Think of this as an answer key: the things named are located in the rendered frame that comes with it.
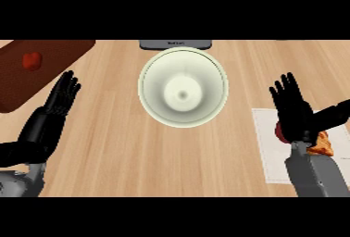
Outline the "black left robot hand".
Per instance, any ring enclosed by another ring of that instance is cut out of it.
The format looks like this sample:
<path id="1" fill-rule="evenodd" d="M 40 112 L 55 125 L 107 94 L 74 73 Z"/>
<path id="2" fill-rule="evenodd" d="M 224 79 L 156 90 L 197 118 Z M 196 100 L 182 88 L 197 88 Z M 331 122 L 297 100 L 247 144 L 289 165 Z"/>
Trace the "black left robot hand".
<path id="1" fill-rule="evenodd" d="M 45 105 L 29 118 L 18 140 L 0 143 L 0 168 L 46 163 L 61 140 L 66 117 L 80 89 L 79 79 L 70 70 L 51 90 Z"/>

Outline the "grey flat appliance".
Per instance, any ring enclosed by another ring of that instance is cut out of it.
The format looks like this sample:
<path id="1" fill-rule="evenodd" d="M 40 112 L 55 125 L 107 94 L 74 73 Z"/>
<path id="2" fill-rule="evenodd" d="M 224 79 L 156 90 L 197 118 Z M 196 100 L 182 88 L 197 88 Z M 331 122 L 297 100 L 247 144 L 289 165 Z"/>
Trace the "grey flat appliance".
<path id="1" fill-rule="evenodd" d="M 139 47 L 144 50 L 166 50 L 173 47 L 194 47 L 201 50 L 212 48 L 212 40 L 141 40 Z"/>

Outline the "pale green bowl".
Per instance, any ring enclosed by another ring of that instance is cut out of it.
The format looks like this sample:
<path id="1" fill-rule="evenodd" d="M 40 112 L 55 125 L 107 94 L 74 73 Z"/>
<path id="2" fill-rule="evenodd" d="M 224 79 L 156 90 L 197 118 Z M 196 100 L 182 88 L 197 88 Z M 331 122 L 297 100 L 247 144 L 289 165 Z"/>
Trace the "pale green bowl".
<path id="1" fill-rule="evenodd" d="M 207 52 L 175 47 L 150 59 L 139 74 L 139 101 L 162 124 L 175 128 L 204 125 L 228 98 L 228 74 Z"/>

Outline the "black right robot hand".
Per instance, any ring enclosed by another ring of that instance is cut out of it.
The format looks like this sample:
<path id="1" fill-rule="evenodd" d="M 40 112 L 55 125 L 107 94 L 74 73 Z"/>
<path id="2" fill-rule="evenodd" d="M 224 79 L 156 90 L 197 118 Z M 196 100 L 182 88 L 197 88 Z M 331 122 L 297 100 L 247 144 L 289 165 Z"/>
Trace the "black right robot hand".
<path id="1" fill-rule="evenodd" d="M 315 113 L 292 72 L 281 76 L 269 92 L 286 139 L 292 143 L 305 142 L 315 146 L 320 132 L 339 127 L 350 119 L 350 99 Z"/>

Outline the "dark red round fruit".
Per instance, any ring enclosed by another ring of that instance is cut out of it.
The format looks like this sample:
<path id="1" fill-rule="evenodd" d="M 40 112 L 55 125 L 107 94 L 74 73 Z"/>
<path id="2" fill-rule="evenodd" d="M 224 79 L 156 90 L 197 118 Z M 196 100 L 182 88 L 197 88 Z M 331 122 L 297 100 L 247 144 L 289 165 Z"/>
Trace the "dark red round fruit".
<path id="1" fill-rule="evenodd" d="M 283 127 L 281 122 L 278 121 L 277 127 L 275 127 L 275 135 L 283 143 L 290 143 L 290 141 L 286 139 L 284 133 L 283 133 Z"/>

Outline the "dark brown cutting board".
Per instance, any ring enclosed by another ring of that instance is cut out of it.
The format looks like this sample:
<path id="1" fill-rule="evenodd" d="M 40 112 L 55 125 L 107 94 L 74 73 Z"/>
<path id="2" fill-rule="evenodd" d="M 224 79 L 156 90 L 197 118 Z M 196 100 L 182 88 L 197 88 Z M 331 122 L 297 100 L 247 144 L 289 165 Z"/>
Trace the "dark brown cutting board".
<path id="1" fill-rule="evenodd" d="M 95 40 L 14 40 L 0 48 L 0 113 L 17 110 L 95 46 Z M 23 67 L 26 53 L 43 55 L 42 67 Z"/>

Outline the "red tomato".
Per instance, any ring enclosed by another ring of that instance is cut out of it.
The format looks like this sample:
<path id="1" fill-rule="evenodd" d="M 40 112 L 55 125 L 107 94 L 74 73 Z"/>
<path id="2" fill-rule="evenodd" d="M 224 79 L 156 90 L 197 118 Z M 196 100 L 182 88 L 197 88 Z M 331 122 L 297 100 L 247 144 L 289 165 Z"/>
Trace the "red tomato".
<path id="1" fill-rule="evenodd" d="M 23 67 L 35 71 L 42 67 L 43 55 L 39 52 L 26 53 L 23 57 Z"/>

